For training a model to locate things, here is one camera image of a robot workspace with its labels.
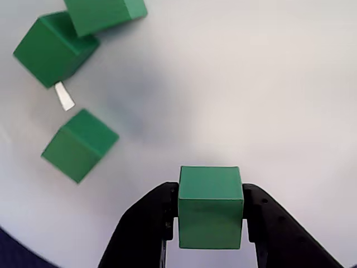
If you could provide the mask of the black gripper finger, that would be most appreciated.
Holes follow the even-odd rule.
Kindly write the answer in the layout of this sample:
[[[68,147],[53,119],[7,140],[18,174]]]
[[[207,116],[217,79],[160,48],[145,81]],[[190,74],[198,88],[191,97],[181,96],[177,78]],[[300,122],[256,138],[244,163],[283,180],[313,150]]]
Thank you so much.
[[[274,198],[243,184],[243,218],[258,267],[342,267]]]
[[[166,243],[178,216],[177,182],[165,182],[122,215],[99,267],[165,267]]]

